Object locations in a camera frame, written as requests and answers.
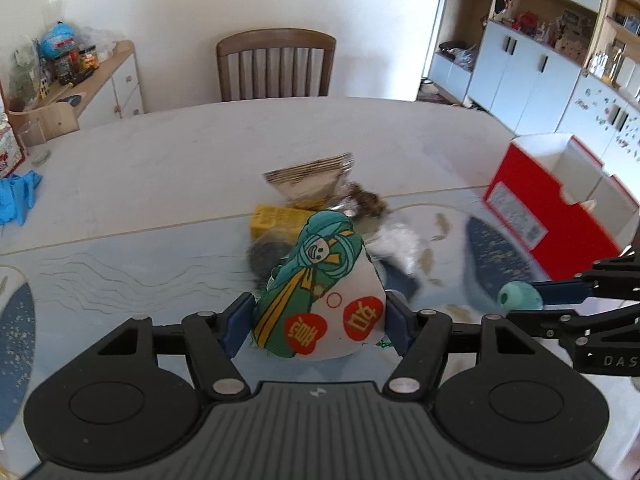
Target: plush toy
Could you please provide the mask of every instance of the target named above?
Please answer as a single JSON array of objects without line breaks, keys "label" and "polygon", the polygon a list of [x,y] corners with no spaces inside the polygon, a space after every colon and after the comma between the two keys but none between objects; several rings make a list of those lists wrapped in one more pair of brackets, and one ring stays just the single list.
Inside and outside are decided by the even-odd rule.
[{"label": "plush toy", "polygon": [[277,356],[319,361],[384,335],[385,291],[362,238],[335,211],[312,215],[257,303],[254,339]]}]

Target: glass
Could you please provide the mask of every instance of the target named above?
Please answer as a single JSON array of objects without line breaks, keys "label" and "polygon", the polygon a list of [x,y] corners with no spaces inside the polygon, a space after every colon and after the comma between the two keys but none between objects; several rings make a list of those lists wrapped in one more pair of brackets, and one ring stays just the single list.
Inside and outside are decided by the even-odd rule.
[{"label": "glass", "polygon": [[43,164],[51,155],[51,150],[47,147],[47,137],[44,136],[38,119],[27,121],[20,127],[18,142],[35,168]]}]

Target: blue glove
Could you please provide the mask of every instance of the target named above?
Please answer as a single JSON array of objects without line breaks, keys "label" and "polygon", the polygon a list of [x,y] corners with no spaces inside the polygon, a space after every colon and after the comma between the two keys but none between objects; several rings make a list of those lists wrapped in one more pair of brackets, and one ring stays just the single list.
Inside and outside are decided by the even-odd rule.
[{"label": "blue glove", "polygon": [[24,176],[12,175],[0,179],[0,225],[14,218],[18,224],[24,225],[27,211],[36,202],[35,189],[42,177],[35,171]]}]

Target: yellow box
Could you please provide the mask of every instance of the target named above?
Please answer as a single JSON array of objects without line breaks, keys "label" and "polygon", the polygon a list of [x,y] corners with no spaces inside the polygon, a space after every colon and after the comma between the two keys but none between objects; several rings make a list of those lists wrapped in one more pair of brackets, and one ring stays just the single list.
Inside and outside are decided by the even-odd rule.
[{"label": "yellow box", "polygon": [[278,227],[289,235],[292,242],[295,242],[313,213],[315,211],[259,205],[251,217],[251,238],[255,240],[269,229]]}]

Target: cardboard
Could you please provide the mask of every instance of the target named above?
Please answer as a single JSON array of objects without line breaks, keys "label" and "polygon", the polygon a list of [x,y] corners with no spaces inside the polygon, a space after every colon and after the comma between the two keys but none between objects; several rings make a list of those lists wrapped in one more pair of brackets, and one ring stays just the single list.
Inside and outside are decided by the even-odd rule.
[{"label": "cardboard", "polygon": [[552,280],[619,256],[640,222],[638,200],[566,134],[515,139],[484,201]]}]

